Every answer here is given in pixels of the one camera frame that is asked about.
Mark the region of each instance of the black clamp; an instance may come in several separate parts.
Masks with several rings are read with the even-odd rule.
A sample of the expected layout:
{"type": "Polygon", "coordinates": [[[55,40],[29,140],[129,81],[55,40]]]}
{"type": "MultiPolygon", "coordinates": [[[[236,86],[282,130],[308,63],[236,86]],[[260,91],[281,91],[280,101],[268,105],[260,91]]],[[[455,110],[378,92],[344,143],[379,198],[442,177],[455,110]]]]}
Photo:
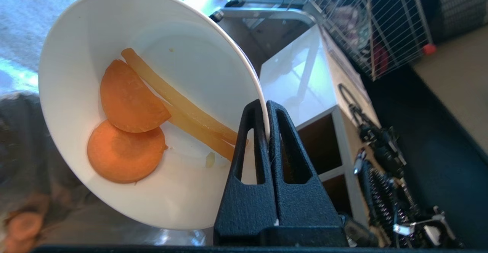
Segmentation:
{"type": "Polygon", "coordinates": [[[266,143],[258,100],[242,113],[234,158],[214,226],[215,245],[346,247],[341,221],[281,105],[267,102],[271,137],[266,143]],[[254,128],[257,185],[244,185],[242,165],[254,128]],[[284,179],[286,150],[293,183],[284,179]]]}

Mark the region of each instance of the carrot slice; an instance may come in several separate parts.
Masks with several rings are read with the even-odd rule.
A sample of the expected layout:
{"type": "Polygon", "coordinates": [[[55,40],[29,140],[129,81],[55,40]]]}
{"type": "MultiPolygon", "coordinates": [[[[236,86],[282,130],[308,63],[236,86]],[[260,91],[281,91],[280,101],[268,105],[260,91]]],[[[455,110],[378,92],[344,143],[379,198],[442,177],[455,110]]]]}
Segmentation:
{"type": "Polygon", "coordinates": [[[34,212],[24,212],[15,216],[8,224],[8,234],[17,241],[34,238],[42,227],[42,216],[34,212]]]}
{"type": "Polygon", "coordinates": [[[216,137],[221,138],[232,145],[236,144],[237,133],[234,130],[212,118],[209,114],[190,102],[185,96],[181,95],[181,93],[171,85],[166,83],[166,81],[158,76],[158,74],[156,74],[132,48],[123,50],[122,57],[124,57],[127,64],[129,64],[132,69],[146,81],[146,83],[148,83],[171,105],[183,112],[189,119],[205,128],[209,133],[214,134],[216,137]]]}
{"type": "Polygon", "coordinates": [[[100,84],[101,105],[108,120],[131,133],[157,128],[171,115],[125,62],[114,60],[100,84]]]}
{"type": "Polygon", "coordinates": [[[161,128],[129,133],[103,121],[88,140],[88,160],[100,176],[116,183],[139,181],[156,169],[164,153],[161,128]]]}
{"type": "Polygon", "coordinates": [[[5,253],[29,253],[35,245],[35,239],[17,241],[11,235],[5,238],[5,253]]]}
{"type": "Polygon", "coordinates": [[[194,121],[188,119],[181,111],[176,109],[176,107],[173,107],[164,100],[161,101],[172,115],[172,117],[169,119],[170,123],[208,145],[211,149],[227,160],[232,161],[232,157],[234,155],[234,147],[232,145],[224,142],[220,138],[209,135],[205,128],[202,128],[202,126],[199,124],[196,124],[194,121]]]}

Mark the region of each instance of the yellow vegetable strip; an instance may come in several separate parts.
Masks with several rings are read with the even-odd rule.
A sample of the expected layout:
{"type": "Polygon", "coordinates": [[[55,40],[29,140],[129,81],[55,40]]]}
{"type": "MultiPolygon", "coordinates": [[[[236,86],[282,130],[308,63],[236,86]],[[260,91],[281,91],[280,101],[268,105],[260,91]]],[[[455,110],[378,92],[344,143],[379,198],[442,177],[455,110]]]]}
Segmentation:
{"type": "Polygon", "coordinates": [[[194,121],[188,119],[184,114],[181,113],[181,111],[176,109],[176,107],[173,107],[164,100],[161,101],[164,103],[164,106],[166,106],[166,109],[168,109],[169,114],[171,114],[171,118],[168,120],[170,123],[192,135],[202,143],[208,145],[211,149],[227,160],[232,161],[232,157],[234,156],[234,147],[232,145],[224,142],[220,138],[209,135],[207,130],[203,129],[194,121]]]}
{"type": "Polygon", "coordinates": [[[195,124],[207,130],[208,133],[217,138],[221,138],[232,145],[236,144],[237,133],[234,130],[212,118],[209,114],[190,102],[185,96],[181,95],[171,85],[166,83],[166,81],[156,74],[132,48],[123,50],[122,57],[124,57],[127,64],[129,64],[132,69],[146,81],[146,83],[154,88],[159,95],[185,114],[189,119],[194,121],[195,124]]]}

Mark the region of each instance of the carrot stick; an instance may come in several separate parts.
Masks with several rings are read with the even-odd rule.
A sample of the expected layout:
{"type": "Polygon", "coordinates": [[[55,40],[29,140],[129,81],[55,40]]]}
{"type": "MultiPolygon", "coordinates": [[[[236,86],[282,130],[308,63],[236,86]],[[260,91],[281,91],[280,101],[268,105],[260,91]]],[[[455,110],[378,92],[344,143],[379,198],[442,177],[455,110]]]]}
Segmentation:
{"type": "Polygon", "coordinates": [[[195,124],[201,128],[206,129],[214,136],[223,139],[224,141],[235,145],[237,141],[237,133],[223,125],[209,114],[205,113],[194,105],[185,96],[181,95],[171,85],[166,83],[158,74],[156,74],[146,62],[144,62],[139,55],[132,48],[127,48],[122,51],[127,64],[129,64],[134,71],[143,78],[154,90],[167,100],[176,109],[185,114],[195,124]]]}
{"type": "Polygon", "coordinates": [[[218,137],[210,135],[207,130],[190,120],[181,111],[176,109],[176,107],[165,102],[165,100],[161,101],[164,103],[164,106],[166,106],[166,109],[168,109],[169,114],[171,114],[171,118],[168,120],[170,123],[206,144],[227,160],[232,161],[232,157],[234,156],[234,147],[232,145],[224,142],[218,137]]]}
{"type": "Polygon", "coordinates": [[[131,133],[157,128],[171,117],[138,74],[114,60],[100,83],[101,106],[110,123],[131,133]]]}

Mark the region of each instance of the metal wire rack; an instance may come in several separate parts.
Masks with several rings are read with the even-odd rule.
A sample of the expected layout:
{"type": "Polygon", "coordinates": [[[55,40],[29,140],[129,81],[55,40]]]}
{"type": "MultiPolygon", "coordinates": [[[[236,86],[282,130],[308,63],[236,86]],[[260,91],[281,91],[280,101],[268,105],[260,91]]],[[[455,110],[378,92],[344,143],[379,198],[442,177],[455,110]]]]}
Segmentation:
{"type": "Polygon", "coordinates": [[[321,25],[372,80],[424,54],[432,44],[420,0],[239,0],[273,8],[225,8],[220,17],[288,18],[321,25]]]}

